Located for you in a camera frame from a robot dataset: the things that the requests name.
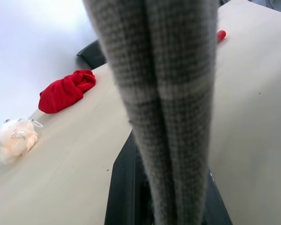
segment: wooden tabletop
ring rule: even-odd
[[[281,13],[219,9],[210,167],[234,225],[281,225]]]
[[[131,127],[108,65],[97,84],[57,114],[37,111],[39,141],[0,162],[0,225],[102,225],[112,165]]]

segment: red fabric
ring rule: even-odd
[[[58,113],[83,98],[83,93],[94,87],[96,78],[89,69],[76,70],[61,80],[54,81],[40,95],[39,110]]]

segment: white wall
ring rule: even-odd
[[[76,54],[94,40],[82,0],[0,1],[0,127],[29,117],[39,93],[77,69]]]

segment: red handle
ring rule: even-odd
[[[220,30],[219,32],[217,32],[217,43],[220,43],[221,41],[223,41],[225,37],[226,37],[225,31]]]

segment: white scrunchie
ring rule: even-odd
[[[19,155],[25,155],[37,142],[34,126],[43,125],[35,120],[6,120],[0,130],[0,160],[3,164],[13,162]]]

